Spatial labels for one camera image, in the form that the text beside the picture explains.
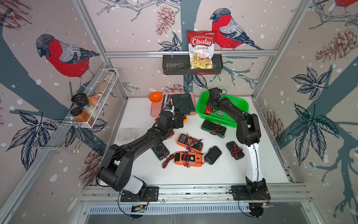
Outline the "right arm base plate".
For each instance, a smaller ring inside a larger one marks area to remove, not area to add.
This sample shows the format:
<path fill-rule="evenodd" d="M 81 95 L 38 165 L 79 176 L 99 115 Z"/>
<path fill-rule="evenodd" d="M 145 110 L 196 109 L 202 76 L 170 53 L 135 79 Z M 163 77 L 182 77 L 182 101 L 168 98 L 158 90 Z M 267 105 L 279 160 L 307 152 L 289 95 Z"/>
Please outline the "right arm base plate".
<path fill-rule="evenodd" d="M 271 196 L 267 188 L 248 191 L 246 185 L 232 185 L 229 193 L 233 195 L 233 199 L 235 201 L 271 200 Z"/>

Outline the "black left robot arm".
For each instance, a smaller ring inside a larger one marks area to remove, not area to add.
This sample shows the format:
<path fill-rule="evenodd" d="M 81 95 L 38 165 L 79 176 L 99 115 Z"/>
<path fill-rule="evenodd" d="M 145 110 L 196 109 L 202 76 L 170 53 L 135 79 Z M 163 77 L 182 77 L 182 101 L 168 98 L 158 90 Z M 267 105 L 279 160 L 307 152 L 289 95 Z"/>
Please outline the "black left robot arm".
<path fill-rule="evenodd" d="M 146 183 L 131 174 L 134 161 L 148 149 L 166 140 L 173 129 L 184 126 L 186 115 L 172 106 L 163 110 L 159 119 L 140 138 L 122 146 L 110 146 L 104 154 L 96 178 L 115 191 L 128 191 L 143 199 L 146 195 Z"/>

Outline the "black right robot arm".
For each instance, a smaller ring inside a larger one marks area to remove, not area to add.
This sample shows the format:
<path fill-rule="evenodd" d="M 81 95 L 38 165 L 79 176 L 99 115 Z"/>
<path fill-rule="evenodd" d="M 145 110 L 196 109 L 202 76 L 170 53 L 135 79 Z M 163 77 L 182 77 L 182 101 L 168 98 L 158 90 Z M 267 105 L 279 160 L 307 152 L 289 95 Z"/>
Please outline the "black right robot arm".
<path fill-rule="evenodd" d="M 235 106 L 228 98 L 222 96 L 222 90 L 217 87 L 209 89 L 206 105 L 216 111 L 226 113 L 237 124 L 236 138 L 242 144 L 248 165 L 246 193 L 251 196 L 263 190 L 266 181 L 261 171 L 259 158 L 259 142 L 262 135 L 258 116 Z"/>

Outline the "red clamp multimeter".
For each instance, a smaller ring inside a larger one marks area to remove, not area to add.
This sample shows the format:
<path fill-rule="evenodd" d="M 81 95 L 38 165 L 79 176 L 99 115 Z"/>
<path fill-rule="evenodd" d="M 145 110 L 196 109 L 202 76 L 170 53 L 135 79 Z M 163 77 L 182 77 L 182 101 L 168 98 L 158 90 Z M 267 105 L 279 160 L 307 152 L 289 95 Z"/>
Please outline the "red clamp multimeter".
<path fill-rule="evenodd" d="M 213 109 L 209 106 L 207 106 L 204 110 L 205 115 L 211 115 L 212 112 L 213 112 Z"/>

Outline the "black multimeter red leads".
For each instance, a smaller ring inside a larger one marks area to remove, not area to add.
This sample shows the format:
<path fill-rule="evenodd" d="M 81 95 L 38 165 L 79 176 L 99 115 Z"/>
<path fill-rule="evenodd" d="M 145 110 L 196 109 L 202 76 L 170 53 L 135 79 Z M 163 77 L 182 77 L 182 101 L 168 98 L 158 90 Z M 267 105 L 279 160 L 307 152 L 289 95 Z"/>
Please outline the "black multimeter red leads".
<path fill-rule="evenodd" d="M 234 141 L 228 142 L 226 147 L 235 160 L 244 158 L 245 154 L 243 153 L 243 148 L 238 146 L 238 144 L 236 144 Z"/>

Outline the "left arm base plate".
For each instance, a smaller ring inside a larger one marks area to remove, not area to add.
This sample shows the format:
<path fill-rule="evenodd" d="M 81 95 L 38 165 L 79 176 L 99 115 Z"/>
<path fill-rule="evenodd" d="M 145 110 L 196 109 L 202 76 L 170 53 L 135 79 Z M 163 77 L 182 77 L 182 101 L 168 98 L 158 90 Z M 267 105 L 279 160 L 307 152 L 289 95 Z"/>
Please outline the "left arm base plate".
<path fill-rule="evenodd" d="M 158 192 L 158 186 L 146 186 L 145 188 L 142 188 L 138 194 L 123 190 L 120 202 L 157 202 Z"/>

